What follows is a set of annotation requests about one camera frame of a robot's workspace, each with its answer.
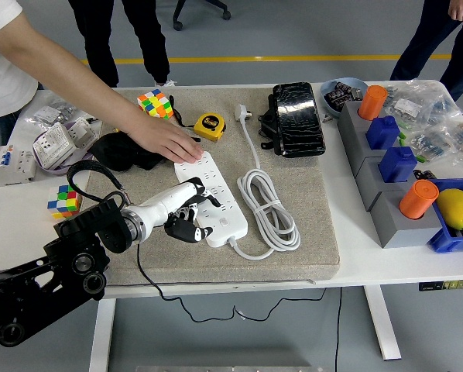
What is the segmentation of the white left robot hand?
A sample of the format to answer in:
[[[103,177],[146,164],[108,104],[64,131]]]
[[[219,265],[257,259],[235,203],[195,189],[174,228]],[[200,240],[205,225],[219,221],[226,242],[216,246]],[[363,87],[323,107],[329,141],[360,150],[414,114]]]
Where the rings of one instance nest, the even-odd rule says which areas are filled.
[[[140,239],[144,242],[154,227],[163,226],[167,235],[175,239],[198,243],[213,233],[212,227],[197,227],[197,205],[205,199],[215,207],[220,202],[206,189],[199,177],[193,177],[148,199],[140,206],[131,207],[140,223]]]

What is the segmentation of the person's left hand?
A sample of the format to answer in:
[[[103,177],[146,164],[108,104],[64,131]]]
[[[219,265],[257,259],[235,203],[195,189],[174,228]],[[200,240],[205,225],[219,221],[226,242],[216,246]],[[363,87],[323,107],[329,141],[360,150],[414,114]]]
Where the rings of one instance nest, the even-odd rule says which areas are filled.
[[[122,130],[142,148],[174,163],[194,163],[202,158],[202,147],[182,129],[165,119],[139,113]]]

